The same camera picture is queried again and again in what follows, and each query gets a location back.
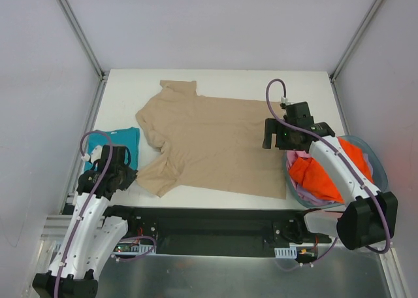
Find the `beige t shirt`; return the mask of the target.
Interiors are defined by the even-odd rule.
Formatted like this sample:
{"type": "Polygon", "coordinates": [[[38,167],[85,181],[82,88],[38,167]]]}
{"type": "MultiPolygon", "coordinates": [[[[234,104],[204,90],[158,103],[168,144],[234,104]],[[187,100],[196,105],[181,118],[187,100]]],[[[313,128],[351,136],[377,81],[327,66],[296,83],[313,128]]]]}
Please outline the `beige t shirt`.
{"type": "Polygon", "coordinates": [[[136,114],[159,157],[141,168],[139,186],[159,197],[192,186],[284,199],[283,151],[262,147],[264,101],[207,97],[195,81],[162,80],[136,114]]]}

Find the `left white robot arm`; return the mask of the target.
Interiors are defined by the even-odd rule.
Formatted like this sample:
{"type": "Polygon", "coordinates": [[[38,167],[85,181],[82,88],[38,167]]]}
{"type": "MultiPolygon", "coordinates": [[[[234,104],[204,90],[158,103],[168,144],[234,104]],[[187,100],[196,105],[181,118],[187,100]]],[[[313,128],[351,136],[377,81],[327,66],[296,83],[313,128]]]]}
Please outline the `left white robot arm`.
{"type": "Polygon", "coordinates": [[[92,167],[78,179],[74,211],[61,248],[32,287],[40,297],[95,297],[101,271],[122,239],[134,237],[138,223],[129,216],[104,216],[113,194],[137,177],[131,153],[123,145],[98,146],[92,167]]]}

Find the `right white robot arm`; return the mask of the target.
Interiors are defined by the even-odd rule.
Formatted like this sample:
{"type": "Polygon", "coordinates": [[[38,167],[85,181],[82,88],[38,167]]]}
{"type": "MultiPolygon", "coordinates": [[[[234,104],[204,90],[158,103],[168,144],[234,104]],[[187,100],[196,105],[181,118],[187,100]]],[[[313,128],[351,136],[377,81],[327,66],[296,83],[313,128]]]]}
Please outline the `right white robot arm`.
{"type": "Polygon", "coordinates": [[[309,242],[317,233],[340,239],[349,250],[365,247],[384,254],[394,236],[398,200],[382,192],[354,164],[334,131],[316,123],[306,102],[289,103],[282,98],[283,118],[273,114],[265,121],[263,148],[305,151],[325,170],[342,196],[343,212],[310,209],[294,225],[295,237],[309,242]]]}

